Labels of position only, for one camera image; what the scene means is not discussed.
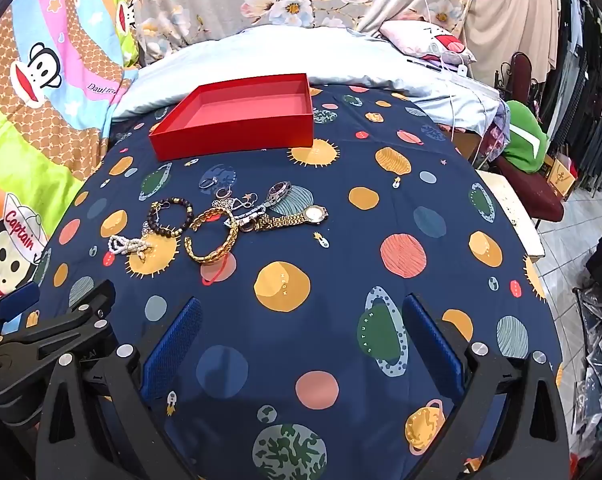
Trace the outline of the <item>red shallow tray box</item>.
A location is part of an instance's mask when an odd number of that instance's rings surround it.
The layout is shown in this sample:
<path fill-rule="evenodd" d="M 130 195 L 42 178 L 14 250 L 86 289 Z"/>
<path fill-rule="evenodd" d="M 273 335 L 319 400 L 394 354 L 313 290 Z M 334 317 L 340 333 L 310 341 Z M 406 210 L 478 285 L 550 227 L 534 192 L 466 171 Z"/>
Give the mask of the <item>red shallow tray box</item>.
<path fill-rule="evenodd" d="M 310 85 L 304 74 L 202 84 L 149 133 L 160 162 L 185 157 L 309 148 L 314 141 Z"/>

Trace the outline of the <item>pink cartoon plush pillow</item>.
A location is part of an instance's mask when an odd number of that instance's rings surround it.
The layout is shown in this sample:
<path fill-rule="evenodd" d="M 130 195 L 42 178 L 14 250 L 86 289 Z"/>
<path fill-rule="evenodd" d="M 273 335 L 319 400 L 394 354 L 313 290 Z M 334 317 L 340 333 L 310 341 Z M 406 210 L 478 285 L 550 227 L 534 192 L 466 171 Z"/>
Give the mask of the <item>pink cartoon plush pillow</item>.
<path fill-rule="evenodd" d="M 380 33 L 397 50 L 413 58 L 451 65 L 469 65 L 476 62 L 475 55 L 465 44 L 442 27 L 423 21 L 386 21 Z"/>

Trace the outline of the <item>green white cloth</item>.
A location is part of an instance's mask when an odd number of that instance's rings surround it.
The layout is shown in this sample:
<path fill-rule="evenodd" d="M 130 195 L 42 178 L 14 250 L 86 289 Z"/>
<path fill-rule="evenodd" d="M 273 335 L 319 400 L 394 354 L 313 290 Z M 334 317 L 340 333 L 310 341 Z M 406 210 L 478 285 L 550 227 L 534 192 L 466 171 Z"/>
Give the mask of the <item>green white cloth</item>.
<path fill-rule="evenodd" d="M 510 143 L 502 156 L 526 174 L 538 172 L 548 150 L 548 135 L 541 129 L 536 116 L 518 101 L 507 101 L 510 110 Z"/>

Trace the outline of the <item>silver purple-dial wristwatch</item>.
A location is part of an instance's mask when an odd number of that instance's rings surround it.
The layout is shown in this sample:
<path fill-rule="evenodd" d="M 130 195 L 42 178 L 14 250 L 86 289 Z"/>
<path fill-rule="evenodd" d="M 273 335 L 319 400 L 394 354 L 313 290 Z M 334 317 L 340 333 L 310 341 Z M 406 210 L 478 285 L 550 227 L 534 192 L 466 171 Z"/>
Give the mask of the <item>silver purple-dial wristwatch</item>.
<path fill-rule="evenodd" d="M 279 204 L 287 197 L 291 188 L 292 184 L 289 181 L 279 181 L 275 183 L 269 188 L 269 192 L 266 193 L 265 199 L 259 203 L 259 208 L 267 209 Z"/>

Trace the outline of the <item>gold link wristwatch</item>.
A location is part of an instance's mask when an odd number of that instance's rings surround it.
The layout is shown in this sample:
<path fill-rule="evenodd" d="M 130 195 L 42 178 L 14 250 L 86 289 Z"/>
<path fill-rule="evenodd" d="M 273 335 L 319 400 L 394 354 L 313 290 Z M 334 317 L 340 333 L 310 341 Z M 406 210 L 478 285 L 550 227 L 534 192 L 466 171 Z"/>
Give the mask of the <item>gold link wristwatch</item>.
<path fill-rule="evenodd" d="M 303 226 L 313 224 L 318 226 L 328 218 L 328 211 L 323 206 L 311 205 L 297 214 L 272 217 L 269 214 L 259 214 L 250 219 L 244 226 L 240 226 L 243 232 L 264 232 L 276 229 L 291 228 L 292 226 Z"/>

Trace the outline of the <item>dark red chair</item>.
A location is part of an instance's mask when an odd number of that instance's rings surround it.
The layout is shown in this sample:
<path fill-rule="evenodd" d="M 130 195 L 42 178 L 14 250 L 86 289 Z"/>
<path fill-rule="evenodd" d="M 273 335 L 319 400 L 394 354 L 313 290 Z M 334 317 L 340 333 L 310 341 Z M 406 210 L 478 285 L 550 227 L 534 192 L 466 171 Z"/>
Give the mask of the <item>dark red chair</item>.
<path fill-rule="evenodd" d="M 505 96 L 510 98 L 508 101 L 518 101 L 530 109 L 528 99 L 531 84 L 532 65 L 530 58 L 525 53 L 516 52 L 510 58 L 510 71 L 508 72 Z M 495 158 L 492 165 L 513 188 L 522 205 L 524 205 L 528 216 L 531 219 L 536 219 L 536 224 L 540 224 L 542 221 L 559 222 L 564 218 L 562 201 L 543 176 L 542 167 L 535 174 L 526 174 L 507 162 L 502 153 Z"/>

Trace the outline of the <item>navy planet print bedsheet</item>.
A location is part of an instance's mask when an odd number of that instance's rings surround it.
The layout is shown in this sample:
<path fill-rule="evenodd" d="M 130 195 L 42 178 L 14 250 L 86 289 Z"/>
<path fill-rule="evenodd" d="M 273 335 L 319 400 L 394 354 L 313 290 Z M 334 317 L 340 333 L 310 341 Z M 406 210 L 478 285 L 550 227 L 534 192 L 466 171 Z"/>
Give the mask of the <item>navy planet print bedsheet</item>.
<path fill-rule="evenodd" d="M 450 411 L 399 313 L 411 292 L 464 333 L 510 356 L 562 358 L 540 276 L 477 171 L 415 103 L 344 86 L 313 96 L 310 148 L 158 162 L 157 114 L 122 139 L 85 183 L 42 266 L 41 318 L 109 280 L 116 336 L 135 342 L 186 299 L 199 335 L 153 405 L 176 448 L 207 479 L 400 479 L 421 408 Z M 291 191 L 272 217 L 323 206 L 318 226 L 243 234 L 204 268 L 181 243 L 152 237 L 146 258 L 112 256 L 110 235 L 138 237 L 149 207 L 197 211 L 235 196 Z"/>

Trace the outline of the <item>hanging dark clothes rack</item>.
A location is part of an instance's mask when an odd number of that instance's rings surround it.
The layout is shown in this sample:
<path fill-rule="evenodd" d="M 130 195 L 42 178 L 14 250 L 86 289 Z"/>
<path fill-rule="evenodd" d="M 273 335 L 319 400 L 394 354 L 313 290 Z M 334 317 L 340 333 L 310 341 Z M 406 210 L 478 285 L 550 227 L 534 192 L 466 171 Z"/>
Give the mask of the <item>hanging dark clothes rack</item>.
<path fill-rule="evenodd" d="M 602 192 L 602 10 L 562 0 L 548 154 L 570 162 L 578 185 Z"/>

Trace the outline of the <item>gold twisted cuff bangle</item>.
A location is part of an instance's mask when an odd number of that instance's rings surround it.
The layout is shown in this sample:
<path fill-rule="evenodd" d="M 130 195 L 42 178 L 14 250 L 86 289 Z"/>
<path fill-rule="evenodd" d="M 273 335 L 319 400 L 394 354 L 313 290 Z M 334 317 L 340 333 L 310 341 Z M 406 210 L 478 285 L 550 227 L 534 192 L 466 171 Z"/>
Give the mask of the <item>gold twisted cuff bangle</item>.
<path fill-rule="evenodd" d="M 211 207 L 198 214 L 184 237 L 186 255 L 204 266 L 224 258 L 234 247 L 238 222 L 225 207 Z"/>

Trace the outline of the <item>colourful monkey cartoon blanket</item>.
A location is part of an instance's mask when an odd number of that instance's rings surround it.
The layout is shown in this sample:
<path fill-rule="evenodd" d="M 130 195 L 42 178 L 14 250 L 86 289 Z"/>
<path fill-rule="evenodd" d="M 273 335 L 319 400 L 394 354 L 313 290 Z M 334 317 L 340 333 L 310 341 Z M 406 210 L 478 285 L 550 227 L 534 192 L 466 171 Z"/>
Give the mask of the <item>colourful monkey cartoon blanket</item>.
<path fill-rule="evenodd" d="M 0 17 L 0 296 L 42 266 L 137 59 L 133 0 L 12 0 Z"/>

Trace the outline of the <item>beige curtain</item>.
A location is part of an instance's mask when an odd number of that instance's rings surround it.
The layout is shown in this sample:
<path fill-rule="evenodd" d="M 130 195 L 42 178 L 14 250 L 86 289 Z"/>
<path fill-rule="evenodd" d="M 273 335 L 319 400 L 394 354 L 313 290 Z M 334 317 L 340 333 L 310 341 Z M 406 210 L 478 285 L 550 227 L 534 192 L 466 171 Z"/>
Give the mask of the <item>beige curtain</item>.
<path fill-rule="evenodd" d="M 470 0 L 463 37 L 476 56 L 472 78 L 491 86 L 513 54 L 527 55 L 543 82 L 557 63 L 559 0 Z"/>

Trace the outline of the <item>light blue duvet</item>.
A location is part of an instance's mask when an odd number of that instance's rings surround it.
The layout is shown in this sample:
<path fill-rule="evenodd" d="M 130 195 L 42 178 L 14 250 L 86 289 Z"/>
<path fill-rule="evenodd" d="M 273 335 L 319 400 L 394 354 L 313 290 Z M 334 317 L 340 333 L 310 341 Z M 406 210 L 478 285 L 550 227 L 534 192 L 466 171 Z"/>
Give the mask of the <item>light blue duvet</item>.
<path fill-rule="evenodd" d="M 401 91 L 433 122 L 484 134 L 510 111 L 485 84 L 409 58 L 386 40 L 346 28 L 258 26 L 178 50 L 142 68 L 113 120 L 174 104 L 202 84 L 265 75 L 304 74 L 311 84 Z"/>

